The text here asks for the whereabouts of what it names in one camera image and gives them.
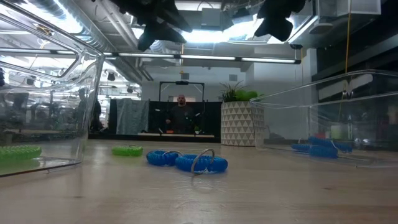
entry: wall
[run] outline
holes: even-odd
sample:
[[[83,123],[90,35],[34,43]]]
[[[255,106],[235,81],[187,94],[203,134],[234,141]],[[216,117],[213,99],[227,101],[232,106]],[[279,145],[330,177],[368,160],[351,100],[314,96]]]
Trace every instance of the wall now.
[[[311,76],[317,72],[316,61],[316,51],[310,49],[300,65],[255,63],[246,74],[246,85],[267,96],[308,84],[311,82]],[[315,99],[316,91],[308,87],[277,96],[264,97],[259,102],[278,104],[278,106],[263,105],[265,122],[271,132],[286,139],[300,139],[307,138],[308,133],[317,131],[317,125],[315,125],[317,112],[315,108],[298,106],[310,105]]]
[[[239,68],[211,68],[210,70],[202,67],[169,67],[169,68],[147,68],[147,71],[154,78],[153,82],[142,83],[142,100],[159,99],[159,82],[175,82],[181,80],[180,71],[190,74],[190,82],[205,83],[205,99],[208,101],[219,101],[218,97],[221,95],[220,91],[223,87],[220,83],[229,83],[235,85],[237,82],[229,82],[229,74],[238,75],[238,81],[245,81],[246,74],[241,72]],[[167,101],[169,96],[178,96],[184,94],[185,96],[195,97],[197,101],[201,100],[202,93],[201,85],[182,86],[170,84],[163,84],[161,101]]]

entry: clear plastic container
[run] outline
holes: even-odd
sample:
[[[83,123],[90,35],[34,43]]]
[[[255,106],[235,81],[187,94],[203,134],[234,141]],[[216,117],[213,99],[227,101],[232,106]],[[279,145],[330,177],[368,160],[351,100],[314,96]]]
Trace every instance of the clear plastic container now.
[[[254,123],[258,149],[363,167],[398,165],[398,73],[351,72],[251,103],[264,110]]]
[[[0,44],[0,175],[81,162],[104,55],[7,2],[0,26],[25,43]]]

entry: metal key ring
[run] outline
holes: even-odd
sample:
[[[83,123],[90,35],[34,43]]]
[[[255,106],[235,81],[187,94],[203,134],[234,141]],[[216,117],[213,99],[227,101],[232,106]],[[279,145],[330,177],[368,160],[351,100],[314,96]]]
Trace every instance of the metal key ring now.
[[[163,153],[162,156],[166,155],[167,153],[177,153],[177,154],[179,154],[180,156],[183,156],[183,155],[184,155],[184,154],[183,154],[182,152],[180,152],[180,151],[167,151],[167,152]]]
[[[206,153],[206,152],[208,152],[208,151],[211,151],[211,162],[206,166],[206,168],[205,168],[202,172],[200,172],[200,173],[195,173],[195,165],[197,164],[199,158],[200,158],[202,155],[204,155],[204,153]],[[203,150],[203,152],[201,152],[199,155],[197,155],[196,158],[193,160],[193,163],[192,163],[192,166],[191,166],[191,173],[192,173],[193,175],[200,175],[200,174],[204,173],[204,172],[207,170],[207,167],[213,163],[214,158],[215,158],[215,151],[214,151],[214,149],[205,149],[205,150]]]

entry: geometric patterned planter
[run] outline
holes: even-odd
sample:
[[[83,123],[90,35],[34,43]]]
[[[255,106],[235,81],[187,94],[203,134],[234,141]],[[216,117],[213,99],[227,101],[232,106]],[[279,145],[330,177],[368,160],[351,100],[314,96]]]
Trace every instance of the geometric patterned planter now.
[[[264,110],[262,108],[252,108],[249,101],[235,101],[221,105],[221,143],[223,145],[256,146],[256,137],[262,139],[263,132]]]

